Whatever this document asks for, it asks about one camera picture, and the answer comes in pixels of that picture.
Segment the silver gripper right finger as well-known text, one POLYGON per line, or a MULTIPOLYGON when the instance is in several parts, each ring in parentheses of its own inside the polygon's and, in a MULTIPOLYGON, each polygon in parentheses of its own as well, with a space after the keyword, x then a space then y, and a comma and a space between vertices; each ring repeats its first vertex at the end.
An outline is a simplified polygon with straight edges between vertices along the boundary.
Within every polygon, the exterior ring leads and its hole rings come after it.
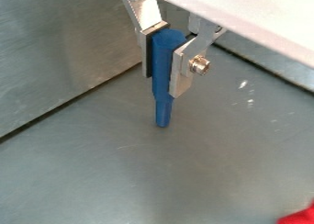
POLYGON ((226 29, 191 14, 189 30, 197 35, 173 53, 173 71, 170 81, 170 95, 177 98, 190 88, 195 74, 205 76, 210 70, 210 61, 206 58, 209 47, 226 33, 226 29))

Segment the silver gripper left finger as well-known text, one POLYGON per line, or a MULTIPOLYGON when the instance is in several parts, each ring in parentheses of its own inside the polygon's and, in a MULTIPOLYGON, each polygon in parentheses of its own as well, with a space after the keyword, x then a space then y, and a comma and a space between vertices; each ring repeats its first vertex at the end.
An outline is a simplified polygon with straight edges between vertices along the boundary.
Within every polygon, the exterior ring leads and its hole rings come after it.
POLYGON ((142 74, 153 76, 153 35, 170 24, 162 19, 158 0, 123 0, 142 48, 142 74))

